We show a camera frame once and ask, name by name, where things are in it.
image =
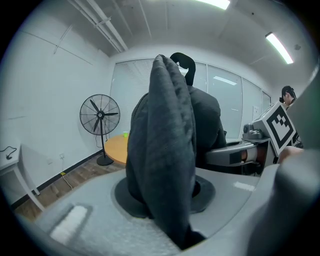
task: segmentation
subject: fan base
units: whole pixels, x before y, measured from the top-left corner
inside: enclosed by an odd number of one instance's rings
[[[110,159],[107,155],[104,157],[103,155],[98,157],[96,163],[100,166],[108,166],[111,165],[114,161]]]

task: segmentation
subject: table leg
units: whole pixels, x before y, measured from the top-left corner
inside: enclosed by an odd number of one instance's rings
[[[40,195],[40,192],[39,192],[39,190],[37,189],[36,185],[34,184],[32,178],[30,177],[30,175],[29,175],[29,173],[27,172],[26,169],[24,169],[24,173],[25,173],[25,175],[28,176],[28,180],[29,180],[29,182],[31,183],[32,189],[33,189],[34,192],[39,196],[39,195]]]
[[[38,199],[35,197],[35,195],[32,193],[32,191],[30,190],[30,188],[28,187],[25,179],[22,177],[20,170],[18,168],[18,166],[14,167],[14,173],[18,179],[18,181],[20,182],[21,186],[23,187],[24,191],[28,194],[28,196],[30,197],[30,199],[35,203],[36,206],[39,207],[39,209],[41,211],[44,211],[45,208],[43,207],[43,205],[38,201]]]

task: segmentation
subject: standing fan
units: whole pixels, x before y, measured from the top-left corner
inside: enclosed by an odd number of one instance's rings
[[[101,135],[103,156],[96,160],[100,166],[108,166],[114,162],[106,155],[103,136],[113,131],[119,120],[118,104],[107,95],[92,95],[81,106],[80,121],[82,126],[93,135]]]

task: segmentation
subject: black baseboard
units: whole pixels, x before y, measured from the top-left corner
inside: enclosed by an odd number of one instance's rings
[[[70,166],[68,169],[65,169],[64,172],[67,174],[69,172],[71,172],[72,170],[74,170],[75,168],[77,168],[78,166],[84,164],[85,162],[87,162],[88,160],[90,160],[91,158],[99,155],[100,153],[102,153],[102,149],[99,150],[98,152],[86,157],[85,159],[81,160],[80,162],[77,162],[76,164]],[[47,180],[45,183],[41,184],[40,186],[37,187],[37,189],[39,191],[43,190],[44,188],[48,187],[49,185],[51,185],[52,183],[54,183],[55,181],[57,181],[58,179],[60,179],[62,176],[60,173],[58,173],[56,176],[52,177],[51,179]],[[11,209],[15,210],[17,209],[20,205],[22,205],[23,203],[25,203],[30,197],[26,194],[23,197],[21,197],[18,201],[15,201],[12,205],[11,205]]]

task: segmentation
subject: person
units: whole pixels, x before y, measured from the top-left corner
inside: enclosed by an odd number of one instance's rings
[[[288,108],[292,106],[292,104],[297,99],[295,90],[290,86],[285,86],[282,88],[281,95],[282,95],[282,100],[286,105],[286,110],[288,110]],[[283,151],[280,153],[279,159],[277,162],[278,164],[281,164],[286,158],[290,156],[299,155],[304,151],[303,144],[299,140],[299,135],[297,132],[295,133],[294,137],[292,138],[292,141],[289,144],[290,145],[286,146],[283,149]]]
[[[292,105],[296,100],[295,90],[290,86],[285,86],[282,88],[281,97],[286,105],[286,110]]]

